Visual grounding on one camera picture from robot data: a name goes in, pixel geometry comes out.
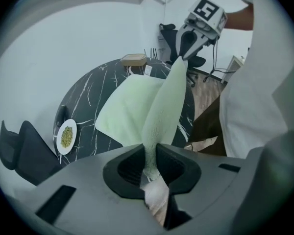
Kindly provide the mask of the light green towel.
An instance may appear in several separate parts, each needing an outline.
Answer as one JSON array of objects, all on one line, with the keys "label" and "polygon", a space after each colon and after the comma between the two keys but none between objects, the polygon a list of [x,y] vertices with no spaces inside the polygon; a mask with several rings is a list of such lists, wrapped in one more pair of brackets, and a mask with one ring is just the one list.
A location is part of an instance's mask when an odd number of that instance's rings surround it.
[{"label": "light green towel", "polygon": [[132,74],[111,94],[95,127],[122,146],[143,144],[144,174],[151,179],[143,189],[152,212],[165,208],[168,190],[156,163],[156,146],[172,144],[186,94],[186,62],[174,62],[166,79]]}]

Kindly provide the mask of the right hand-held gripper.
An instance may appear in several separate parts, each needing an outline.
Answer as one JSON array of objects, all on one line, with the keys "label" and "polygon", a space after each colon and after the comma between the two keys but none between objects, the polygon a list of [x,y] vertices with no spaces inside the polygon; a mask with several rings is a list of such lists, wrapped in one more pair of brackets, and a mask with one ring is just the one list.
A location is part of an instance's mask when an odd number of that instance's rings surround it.
[{"label": "right hand-held gripper", "polygon": [[177,32],[177,56],[184,61],[216,44],[227,21],[224,9],[210,0],[197,0],[188,11]]}]

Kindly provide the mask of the person's dark trousers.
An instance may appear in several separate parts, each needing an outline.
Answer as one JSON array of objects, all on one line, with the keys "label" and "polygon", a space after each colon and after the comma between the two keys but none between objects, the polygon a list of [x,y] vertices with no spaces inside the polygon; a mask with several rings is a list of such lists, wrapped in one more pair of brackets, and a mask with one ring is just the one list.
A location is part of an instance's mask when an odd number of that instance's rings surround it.
[{"label": "person's dark trousers", "polygon": [[200,142],[210,138],[217,138],[215,142],[206,148],[199,150],[200,153],[227,156],[223,141],[220,123],[220,97],[214,100],[204,112],[193,122],[193,129],[188,143]]}]

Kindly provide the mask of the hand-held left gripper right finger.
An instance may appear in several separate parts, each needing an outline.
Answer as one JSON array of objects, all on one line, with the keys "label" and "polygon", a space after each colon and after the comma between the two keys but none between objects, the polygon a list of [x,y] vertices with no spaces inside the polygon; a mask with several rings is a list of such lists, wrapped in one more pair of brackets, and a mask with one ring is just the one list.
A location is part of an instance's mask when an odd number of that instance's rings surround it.
[{"label": "hand-held left gripper right finger", "polygon": [[156,146],[156,163],[170,195],[190,192],[201,177],[201,169],[190,151],[167,144]]}]

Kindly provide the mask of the black mesh office chair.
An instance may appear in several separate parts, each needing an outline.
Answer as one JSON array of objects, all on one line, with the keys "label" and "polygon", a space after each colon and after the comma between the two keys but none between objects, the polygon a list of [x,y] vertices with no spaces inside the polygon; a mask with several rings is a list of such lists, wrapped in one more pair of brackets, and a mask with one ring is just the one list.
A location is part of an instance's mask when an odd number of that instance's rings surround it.
[{"label": "black mesh office chair", "polygon": [[37,186],[60,171],[63,166],[29,121],[19,133],[9,131],[1,122],[0,160],[3,165]]},{"label": "black mesh office chair", "polygon": [[[172,65],[177,59],[177,52],[175,49],[175,41],[176,41],[176,34],[177,30],[175,29],[174,24],[159,24],[160,33],[164,38],[165,42],[168,44],[170,48],[170,59],[166,61],[167,64]],[[190,80],[191,87],[193,88],[196,85],[196,82],[193,80],[191,75],[195,76],[195,79],[198,79],[198,72],[195,72],[195,68],[199,68],[203,66],[206,62],[206,59],[198,56],[193,56],[188,61],[188,68],[187,68],[187,78]]]}]

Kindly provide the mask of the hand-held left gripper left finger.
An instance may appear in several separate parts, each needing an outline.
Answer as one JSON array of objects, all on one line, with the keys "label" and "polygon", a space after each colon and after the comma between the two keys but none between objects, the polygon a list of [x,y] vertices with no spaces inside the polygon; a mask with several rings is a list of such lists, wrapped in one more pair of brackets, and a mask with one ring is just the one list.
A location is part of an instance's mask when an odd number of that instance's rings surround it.
[{"label": "hand-held left gripper left finger", "polygon": [[145,148],[140,144],[110,160],[102,175],[106,185],[118,196],[143,200],[145,192],[140,189],[140,183],[144,168]]}]

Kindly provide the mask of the tan lidded lunch box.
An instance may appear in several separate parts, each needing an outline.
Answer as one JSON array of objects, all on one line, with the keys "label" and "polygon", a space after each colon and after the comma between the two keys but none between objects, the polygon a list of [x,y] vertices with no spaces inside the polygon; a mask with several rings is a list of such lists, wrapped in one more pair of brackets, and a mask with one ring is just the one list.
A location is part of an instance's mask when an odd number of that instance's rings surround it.
[{"label": "tan lidded lunch box", "polygon": [[143,66],[147,62],[147,56],[143,53],[127,54],[120,59],[123,66]]}]

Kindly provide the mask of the white plate of green peas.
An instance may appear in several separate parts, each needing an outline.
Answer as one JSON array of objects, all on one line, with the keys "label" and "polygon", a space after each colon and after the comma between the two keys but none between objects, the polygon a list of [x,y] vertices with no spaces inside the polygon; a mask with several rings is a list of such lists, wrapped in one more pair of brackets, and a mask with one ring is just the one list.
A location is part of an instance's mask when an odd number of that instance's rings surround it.
[{"label": "white plate of green peas", "polygon": [[56,148],[61,155],[68,154],[74,146],[77,125],[73,119],[66,120],[57,133]]}]

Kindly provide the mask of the person in white shirt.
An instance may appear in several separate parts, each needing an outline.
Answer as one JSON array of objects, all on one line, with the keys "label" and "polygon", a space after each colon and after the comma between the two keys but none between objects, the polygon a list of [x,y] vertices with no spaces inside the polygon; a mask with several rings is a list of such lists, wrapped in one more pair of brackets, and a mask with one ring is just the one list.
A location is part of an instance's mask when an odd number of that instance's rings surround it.
[{"label": "person in white shirt", "polygon": [[294,23],[277,0],[253,4],[251,46],[220,96],[220,124],[229,157],[294,130]]}]

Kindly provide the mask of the person's right forearm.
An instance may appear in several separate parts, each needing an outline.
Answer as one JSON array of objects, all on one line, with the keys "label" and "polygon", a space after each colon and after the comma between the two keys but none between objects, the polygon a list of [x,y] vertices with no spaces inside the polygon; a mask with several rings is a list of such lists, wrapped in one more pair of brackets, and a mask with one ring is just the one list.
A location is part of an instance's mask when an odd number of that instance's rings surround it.
[{"label": "person's right forearm", "polygon": [[242,10],[226,13],[227,21],[225,29],[251,31],[253,30],[254,11],[253,4],[248,4]]}]

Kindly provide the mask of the dark eggplant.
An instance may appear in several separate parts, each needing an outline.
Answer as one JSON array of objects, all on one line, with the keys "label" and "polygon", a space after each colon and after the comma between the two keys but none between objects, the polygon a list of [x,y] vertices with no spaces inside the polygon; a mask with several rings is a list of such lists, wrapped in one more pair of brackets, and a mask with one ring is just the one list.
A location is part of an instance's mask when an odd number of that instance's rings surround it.
[{"label": "dark eggplant", "polygon": [[67,106],[61,105],[55,117],[56,126],[61,127],[61,125],[66,121],[66,119],[67,119]]}]

